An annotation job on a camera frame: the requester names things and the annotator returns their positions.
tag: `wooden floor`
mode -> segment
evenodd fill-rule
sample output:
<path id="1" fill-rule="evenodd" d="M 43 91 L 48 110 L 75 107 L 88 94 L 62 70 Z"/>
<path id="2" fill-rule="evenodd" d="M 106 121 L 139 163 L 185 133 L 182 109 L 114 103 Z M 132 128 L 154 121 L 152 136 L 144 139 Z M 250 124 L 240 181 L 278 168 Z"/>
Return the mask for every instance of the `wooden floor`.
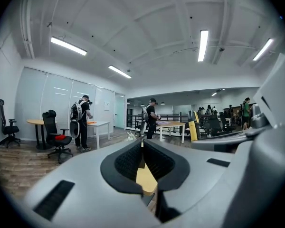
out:
<path id="1" fill-rule="evenodd" d="M 111 139 L 107 139 L 107 135 L 99 137 L 100 148 L 123 142 L 127 137 L 127 131 L 114 128 L 114 133 L 110 134 Z M 159 140 L 159 135 L 155 134 L 153 139 Z M 190 137 L 185 136 L 184 144 L 181 143 L 181 137 L 163 136 L 163 142 L 172 143 L 177 146 L 190 147 Z M 88 139 L 88 146 L 92 147 L 92 151 L 96 150 L 96 138 Z M 74 143 L 68 146 L 75 155 L 80 154 Z M 7 149 L 4 145 L 0 146 L 0 185 L 2 188 L 11 193 L 15 198 L 24 197 L 26 191 L 32 187 L 39 179 L 50 173 L 57 166 L 57 155 L 53 155 L 50 159 L 47 154 L 53 149 L 40 151 L 36 149 L 36 142 L 22 141 L 21 145 L 10 144 Z M 71 156 L 62 155 L 62 161 L 67 161 Z"/>

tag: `sneaker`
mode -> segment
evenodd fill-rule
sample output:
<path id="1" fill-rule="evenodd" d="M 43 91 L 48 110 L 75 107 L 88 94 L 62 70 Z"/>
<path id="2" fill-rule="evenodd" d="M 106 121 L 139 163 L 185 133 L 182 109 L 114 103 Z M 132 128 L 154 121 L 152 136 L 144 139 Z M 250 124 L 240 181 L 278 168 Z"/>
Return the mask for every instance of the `sneaker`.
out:
<path id="1" fill-rule="evenodd" d="M 84 152 L 90 151 L 92 148 L 91 147 L 82 147 L 82 149 L 84 150 Z"/>

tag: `red seat cushion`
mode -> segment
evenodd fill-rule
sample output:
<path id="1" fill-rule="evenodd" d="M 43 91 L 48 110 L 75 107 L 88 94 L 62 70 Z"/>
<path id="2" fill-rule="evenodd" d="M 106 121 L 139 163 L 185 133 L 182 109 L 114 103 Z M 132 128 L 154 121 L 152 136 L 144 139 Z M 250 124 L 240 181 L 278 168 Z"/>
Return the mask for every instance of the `red seat cushion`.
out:
<path id="1" fill-rule="evenodd" d="M 59 136 L 55 136 L 55 140 L 63 140 L 63 139 L 65 139 L 66 138 L 66 136 L 65 135 L 59 135 Z"/>

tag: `cap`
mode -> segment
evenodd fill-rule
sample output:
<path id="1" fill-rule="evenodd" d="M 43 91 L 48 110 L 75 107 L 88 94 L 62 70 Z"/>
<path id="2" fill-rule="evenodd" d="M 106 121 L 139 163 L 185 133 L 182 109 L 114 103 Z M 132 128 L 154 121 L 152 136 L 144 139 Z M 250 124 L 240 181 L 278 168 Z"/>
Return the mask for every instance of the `cap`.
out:
<path id="1" fill-rule="evenodd" d="M 150 102 L 155 102 L 157 104 L 157 102 L 156 102 L 156 100 L 154 98 L 151 98 Z"/>

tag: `ceiling light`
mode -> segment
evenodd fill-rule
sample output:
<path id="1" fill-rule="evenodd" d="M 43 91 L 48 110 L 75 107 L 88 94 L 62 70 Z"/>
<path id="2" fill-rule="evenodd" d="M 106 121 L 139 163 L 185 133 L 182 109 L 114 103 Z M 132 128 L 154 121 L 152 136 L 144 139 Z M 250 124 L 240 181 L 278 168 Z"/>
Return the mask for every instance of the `ceiling light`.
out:
<path id="1" fill-rule="evenodd" d="M 60 88 L 56 88 L 56 87 L 53 87 L 54 89 L 60 89 Z M 66 90 L 67 91 L 67 89 L 61 89 L 61 90 Z"/>
<path id="2" fill-rule="evenodd" d="M 86 94 L 86 93 L 81 93 L 81 92 L 77 92 L 78 94 L 83 94 L 83 95 L 89 95 L 89 94 Z"/>
<path id="3" fill-rule="evenodd" d="M 117 69 L 116 67 L 114 67 L 113 65 L 109 66 L 109 69 L 121 74 L 122 76 L 125 76 L 126 78 L 131 78 L 131 76 L 125 74 L 124 72 L 120 71 L 119 69 Z"/>
<path id="4" fill-rule="evenodd" d="M 70 43 L 67 43 L 67 42 L 65 42 L 63 40 L 60 40 L 60 39 L 58 39 L 56 37 L 52 37 L 51 42 L 53 42 L 53 43 L 55 43 L 57 45 L 63 46 L 65 48 L 68 48 L 68 49 L 70 49 L 72 51 L 78 52 L 79 54 L 84 55 L 84 56 L 87 53 L 87 51 L 85 51 L 85 50 L 83 50 L 83 49 L 81 49 L 79 47 L 76 47 L 76 46 L 74 46 L 74 45 L 72 45 Z"/>
<path id="5" fill-rule="evenodd" d="M 268 41 L 266 42 L 266 44 L 264 45 L 264 47 L 262 48 L 262 50 L 260 50 L 260 52 L 253 58 L 254 61 L 257 61 L 262 54 L 267 50 L 267 48 L 270 46 L 270 44 L 273 42 L 273 39 L 268 39 Z"/>
<path id="6" fill-rule="evenodd" d="M 198 62 L 204 61 L 204 57 L 206 54 L 206 47 L 208 42 L 208 30 L 201 30 L 200 31 L 200 46 L 199 46 L 199 59 Z"/>

